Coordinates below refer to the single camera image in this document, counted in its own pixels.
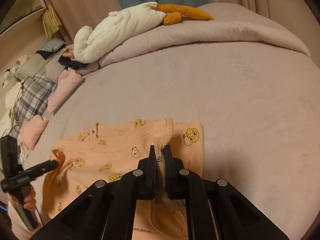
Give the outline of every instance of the gray plaid fabric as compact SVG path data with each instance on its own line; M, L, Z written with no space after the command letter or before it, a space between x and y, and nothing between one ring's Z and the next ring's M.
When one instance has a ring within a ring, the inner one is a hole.
M14 107L17 124L10 135L18 138L21 128L35 115L42 115L48 105L49 95L55 91L57 85L45 79L45 69L33 77L28 77L23 83L22 96Z
M53 38L49 40L46 44L44 44L39 50L48 51L48 52L56 52L61 46L66 43L58 38Z

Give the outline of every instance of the bed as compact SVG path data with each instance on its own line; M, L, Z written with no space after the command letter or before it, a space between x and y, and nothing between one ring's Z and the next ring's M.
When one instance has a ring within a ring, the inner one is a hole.
M320 210L320 70L281 25L236 4L202 9L213 26L160 26L102 57L55 116L44 113L49 124L24 167L48 160L58 138L95 122L201 120L203 177L228 180L300 240ZM33 183L39 210L43 181ZM12 230L27 239L9 211Z

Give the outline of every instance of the yellow tassel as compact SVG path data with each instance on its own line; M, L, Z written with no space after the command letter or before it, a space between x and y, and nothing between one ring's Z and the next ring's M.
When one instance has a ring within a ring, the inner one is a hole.
M42 14L42 23L47 38L52 37L52 35L54 35L62 26L59 17L56 15L51 5L44 14Z

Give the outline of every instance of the rolled pink blanket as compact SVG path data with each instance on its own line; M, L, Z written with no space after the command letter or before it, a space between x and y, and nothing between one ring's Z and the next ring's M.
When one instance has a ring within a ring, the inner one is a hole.
M75 88L84 80L75 70L68 68L58 78L58 86L48 98L48 112L54 114L69 98Z
M35 115L21 130L21 142L24 150L34 150L49 120Z

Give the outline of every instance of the curtain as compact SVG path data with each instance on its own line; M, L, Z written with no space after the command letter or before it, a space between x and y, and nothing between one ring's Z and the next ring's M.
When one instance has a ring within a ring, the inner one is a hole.
M73 40L85 25L95 28L111 11L121 10L118 0L44 0L52 5Z

